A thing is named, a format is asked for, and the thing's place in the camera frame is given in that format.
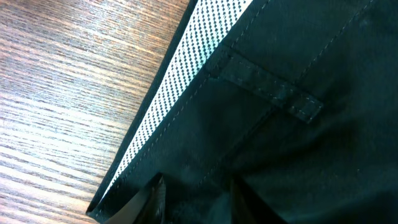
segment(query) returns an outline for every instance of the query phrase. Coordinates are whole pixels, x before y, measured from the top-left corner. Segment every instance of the white mesh fabric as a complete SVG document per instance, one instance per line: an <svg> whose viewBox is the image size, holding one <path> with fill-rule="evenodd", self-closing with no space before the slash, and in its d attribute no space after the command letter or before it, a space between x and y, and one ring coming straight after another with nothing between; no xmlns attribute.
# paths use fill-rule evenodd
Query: white mesh fabric
<svg viewBox="0 0 398 224"><path fill-rule="evenodd" d="M167 67L164 79L104 195L149 139L251 1L199 0L197 2Z"/></svg>

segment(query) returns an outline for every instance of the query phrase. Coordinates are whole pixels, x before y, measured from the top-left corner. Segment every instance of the clothing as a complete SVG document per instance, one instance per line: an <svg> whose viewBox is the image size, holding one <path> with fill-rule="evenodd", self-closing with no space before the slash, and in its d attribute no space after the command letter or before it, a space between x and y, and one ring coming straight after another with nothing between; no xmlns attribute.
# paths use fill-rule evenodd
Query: clothing
<svg viewBox="0 0 398 224"><path fill-rule="evenodd" d="M174 223L230 223L236 175L289 223L398 223L393 0L250 3L103 197L195 4L87 214L104 222L160 172Z"/></svg>

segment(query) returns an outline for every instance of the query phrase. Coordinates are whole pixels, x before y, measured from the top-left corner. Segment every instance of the black pants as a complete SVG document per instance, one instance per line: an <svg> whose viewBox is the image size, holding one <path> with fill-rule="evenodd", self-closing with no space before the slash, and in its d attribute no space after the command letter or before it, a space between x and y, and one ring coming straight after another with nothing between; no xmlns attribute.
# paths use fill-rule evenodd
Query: black pants
<svg viewBox="0 0 398 224"><path fill-rule="evenodd" d="M156 173L166 219L230 222L242 179L292 223L397 223L398 3L255 0L101 200L187 25L88 208L112 217Z"/></svg>

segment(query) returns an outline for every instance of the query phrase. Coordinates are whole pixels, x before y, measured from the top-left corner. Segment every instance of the wooden surface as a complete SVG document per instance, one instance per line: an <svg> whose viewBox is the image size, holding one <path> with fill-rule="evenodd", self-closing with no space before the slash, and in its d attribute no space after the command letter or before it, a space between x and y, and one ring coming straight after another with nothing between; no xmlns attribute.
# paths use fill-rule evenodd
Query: wooden surface
<svg viewBox="0 0 398 224"><path fill-rule="evenodd" d="M0 223L94 223L187 4L0 0Z"/></svg>

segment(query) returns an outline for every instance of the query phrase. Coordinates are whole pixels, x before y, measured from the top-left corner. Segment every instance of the wooden table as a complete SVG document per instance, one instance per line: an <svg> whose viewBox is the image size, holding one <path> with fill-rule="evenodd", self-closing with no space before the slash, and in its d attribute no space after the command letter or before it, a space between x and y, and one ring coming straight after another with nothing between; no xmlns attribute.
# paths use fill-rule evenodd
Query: wooden table
<svg viewBox="0 0 398 224"><path fill-rule="evenodd" d="M188 0L0 0L0 223L85 210Z"/></svg>

